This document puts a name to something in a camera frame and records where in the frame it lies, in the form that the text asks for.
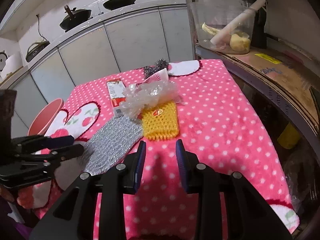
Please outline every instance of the pan handle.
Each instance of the pan handle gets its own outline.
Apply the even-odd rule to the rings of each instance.
[[[73,15],[72,11],[70,10],[68,5],[64,6],[64,9],[66,10],[66,12],[68,13],[68,15],[70,16],[70,19],[73,20],[75,18],[75,16]]]

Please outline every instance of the frying pan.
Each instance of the frying pan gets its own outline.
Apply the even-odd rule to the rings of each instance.
[[[134,4],[136,0],[109,0],[106,1],[103,6],[108,10],[115,10],[123,6]]]
[[[66,30],[66,32],[78,26],[79,24],[86,22],[91,15],[91,10],[76,10],[76,7],[70,10],[68,5],[65,5],[64,8],[66,10],[65,12],[68,13],[68,15],[60,23],[60,27]]]

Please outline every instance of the black clamp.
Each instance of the black clamp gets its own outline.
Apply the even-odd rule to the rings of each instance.
[[[185,192],[199,194],[195,240],[222,240],[220,192],[225,197],[229,240],[292,239],[277,214],[240,172],[215,172],[200,163],[196,154],[185,151],[181,139],[176,142],[176,156]]]
[[[30,240],[92,239],[97,195],[102,192],[99,239],[125,240],[123,194],[134,195],[141,183],[146,143],[106,173],[82,173],[31,232]]]

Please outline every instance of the white cabinet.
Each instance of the white cabinet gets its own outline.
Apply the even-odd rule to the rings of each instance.
[[[59,51],[76,85],[119,73],[104,26],[80,36]]]
[[[171,62],[193,60],[188,11],[161,10],[161,18]]]
[[[18,84],[13,84],[10,89],[17,91],[14,109],[25,123],[30,127],[34,118],[47,105],[30,75],[26,75]]]
[[[25,126],[23,121],[14,112],[13,117],[11,119],[11,138],[27,136],[28,134],[28,127]]]
[[[58,51],[34,68],[31,75],[48,103],[57,98],[66,101],[75,87]]]
[[[169,60],[159,11],[111,23],[106,30],[122,72]]]

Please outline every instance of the white polka dot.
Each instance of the white polka dot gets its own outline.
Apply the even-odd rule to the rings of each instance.
[[[185,231],[187,231],[187,228],[186,227],[182,227],[182,228],[180,228],[180,233],[185,233]]]

